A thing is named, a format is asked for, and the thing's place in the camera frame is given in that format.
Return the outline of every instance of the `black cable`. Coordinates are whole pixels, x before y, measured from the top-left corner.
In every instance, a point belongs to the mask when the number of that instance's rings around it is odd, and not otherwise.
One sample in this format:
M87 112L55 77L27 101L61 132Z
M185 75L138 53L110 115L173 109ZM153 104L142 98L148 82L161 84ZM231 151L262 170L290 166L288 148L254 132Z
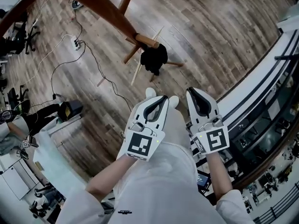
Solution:
M43 103L41 103L41 104L38 104L38 105L43 105L44 103L47 103L47 102L50 102L50 101L53 101L54 99L52 99L52 100L47 100L47 101L45 101L45 102L43 102Z
M116 85L113 81L109 80L109 79L104 75L103 71L101 70L100 64L99 64L97 58L95 57L95 55L94 55L94 53L93 53L93 50L90 48L90 46L89 46L85 41L82 41L82 40L81 40L81 41L78 41L78 43L79 43L79 44L84 43L84 45L87 46L87 47L89 48L89 50L90 50L90 52L91 52L91 54L92 54L92 56L93 56L95 62L96 62L97 65L98 65L98 70L99 70L100 74L102 75L103 79L107 80L107 81L111 84L111 86L112 86L112 88L113 88L113 92L114 92L114 94L115 94L116 96L119 96L119 97L123 98L123 100L127 103L127 106L128 106L128 108L129 108L129 110L130 110L130 112L131 112L132 109L131 109L131 107L130 107L130 105L129 105L129 103L128 103L128 100L127 100L125 97L123 97L122 95L120 95L120 94L118 93L118 91L117 91L117 85Z
M80 22L78 22L78 20L77 20L76 10L75 10L75 20L76 20L76 22L77 22L77 23L80 25L80 27L81 27L81 32L80 32L79 36L77 37L77 39L75 40L75 42L76 42L77 44L82 44L82 43L83 43L83 44L84 44L84 51L81 53L81 55L80 55L76 60L74 60L74 61L70 61L70 62L63 62L63 63L59 64L59 65L53 70L52 75L51 75L51 88L52 88L52 92L53 92L53 99L52 99L52 100L47 100L47 101L45 101L45 102L43 102L43 103L41 103L41 104L38 104L38 105L43 105L44 103L47 103L47 102L50 102L50 101L53 101L53 100L56 99L56 95L55 95L55 93L54 93L54 88L53 88L53 75L54 75L55 71L57 70L57 68L58 68L59 66L61 66L61 65L63 65L63 64L68 64L68 63L76 62L77 60L79 60L79 59L84 55L84 53L85 53L85 51L86 51L86 46L87 46L87 47L89 48L89 50L90 50L90 52L91 52L91 54L92 54L92 56L93 56L93 58L94 58L96 64L97 64L97 66L98 66L98 70L99 70L100 74L102 75L103 79L107 80L107 81L111 84L114 94L115 94L116 96L118 96L118 97L121 97L121 98L127 103L127 106L128 106L128 108L129 108L130 112L132 112L132 109L131 109L131 107L130 107L130 105L129 105L128 100L127 100L125 97L123 97L122 95L120 95L120 94L118 93L118 91L117 91L117 85L116 85L113 81L111 81L111 80L109 80L108 78L106 78L106 76L104 75L103 71L101 70L101 66L100 66L100 64L99 64L99 62L98 62L98 60L97 60L97 58L95 57L95 55L94 55L94 53L93 53L93 50L90 48L90 46L89 46L85 41L83 41L83 40L78 41L78 38L79 38L80 35L82 34L83 26L82 26L82 25L80 24Z
M59 64L54 70L53 70L53 73L52 73L52 76L51 76L51 87L52 87L52 92L53 92L53 97L55 96L55 93L54 93L54 89L53 89L53 75L54 75L54 72L57 70L57 68L63 64L69 64L69 63L73 63L73 62L76 62L77 60L79 60L85 53L86 51L86 45L84 46L84 51L81 53L81 55L74 61L71 61L71 62L63 62L61 64Z
M76 13L76 10L75 10L75 20L76 20L76 22L80 25L80 27L81 27L81 31L80 31L80 34L77 36L77 38L76 38L76 40L75 40L75 42L77 42L78 41L78 39L79 39L79 37L81 36L81 34L82 34L82 31L83 31L83 26L81 25L81 23L80 22L78 22L78 20L77 20L77 13Z

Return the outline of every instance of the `black office chair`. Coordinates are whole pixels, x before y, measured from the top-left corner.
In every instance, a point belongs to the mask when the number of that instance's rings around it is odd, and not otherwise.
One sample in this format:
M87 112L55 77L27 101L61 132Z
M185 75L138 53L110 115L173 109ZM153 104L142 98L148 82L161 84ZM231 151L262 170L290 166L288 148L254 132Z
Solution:
M23 13L17 21L23 22L21 27L14 26L14 30L18 31L14 39L1 38L0 40L0 56L5 56L8 53L20 54L24 48L26 55L28 55L28 48L30 47L31 51L35 51L36 49L32 47L32 39L39 35L40 32L33 33L34 29L37 26L33 26L29 33L26 32L26 22L28 19L27 13Z
M20 28L18 27L14 27L14 30L17 30L18 33L15 36L15 40L13 42L15 42L15 46L18 48L16 54L20 54L22 52L22 50L25 48L25 53L26 55L28 55L28 48L30 47L31 51L35 51L36 49L32 47L32 39L36 36L39 35L41 32L35 32L33 33L34 29L37 29L37 26L33 26L28 33L26 33L26 22L24 21L22 26Z
M29 100L24 100L24 97L25 97L25 94L26 92L28 92L29 90L26 89L24 92L22 92L22 88L24 86L21 85L20 86L20 95L17 95L15 93L15 89L12 88L8 93L7 93L7 96L8 96L8 102L5 101L4 99L4 102L6 105L10 105L10 108L12 110L14 110L21 102L21 110L22 112L24 113L28 113L29 112L29 109L30 109L30 101Z

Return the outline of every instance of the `white cable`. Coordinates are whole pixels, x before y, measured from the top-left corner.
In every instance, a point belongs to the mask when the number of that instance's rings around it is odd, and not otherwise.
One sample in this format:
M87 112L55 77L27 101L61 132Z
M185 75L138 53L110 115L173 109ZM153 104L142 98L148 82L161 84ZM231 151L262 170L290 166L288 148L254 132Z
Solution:
M50 53L52 53L52 52L55 50L55 48L62 42L62 40L63 40L67 35L73 37L73 35L70 35L70 34L66 34L66 35L64 35L63 38L60 40L60 42L54 47L54 49L53 49L52 51L50 51L50 52L49 52L49 53L42 59L42 61L38 64L38 68L37 68L36 74L35 74L31 79L29 79L28 81L26 81L24 84L28 83L30 80L32 80L34 77L37 76L37 73L38 73L38 71L39 71L39 68L40 68L40 66L41 66L41 63L44 61L44 59L47 58L47 56L48 56Z
M45 5L46 5L46 3L47 3L48 1L49 1L49 0L46 0L46 1L43 3L41 9L39 10L39 15L33 20L34 22L33 22L33 24L30 26L30 28L28 29L28 31L31 30L31 28L32 28L33 25L36 23L36 21L41 17L41 15L42 15L42 10L43 10L43 8L45 7Z

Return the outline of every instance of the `black stand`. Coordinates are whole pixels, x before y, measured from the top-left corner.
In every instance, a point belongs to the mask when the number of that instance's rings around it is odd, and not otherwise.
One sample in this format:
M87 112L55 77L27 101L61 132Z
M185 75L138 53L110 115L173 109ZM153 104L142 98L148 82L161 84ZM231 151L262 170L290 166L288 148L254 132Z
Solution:
M31 51L35 51L35 48L32 48L32 43L31 42L32 42L33 37L35 37L36 35L39 35L41 33L41 32L35 32L34 34L32 34L33 30L36 29L36 28L37 28L37 26L33 26L33 28L31 29L28 37L25 39L25 41L26 41L26 50L25 50L26 55L29 54L28 53L28 47L30 47Z

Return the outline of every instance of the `power strip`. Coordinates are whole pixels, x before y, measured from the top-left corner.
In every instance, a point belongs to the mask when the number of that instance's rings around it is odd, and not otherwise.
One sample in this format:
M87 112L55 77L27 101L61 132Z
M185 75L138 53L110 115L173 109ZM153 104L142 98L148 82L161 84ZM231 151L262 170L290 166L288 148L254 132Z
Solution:
M74 50L79 50L80 49L80 44L76 41L76 37L75 36L73 36L72 38L71 38L71 45L72 45L72 47L73 47L73 49Z

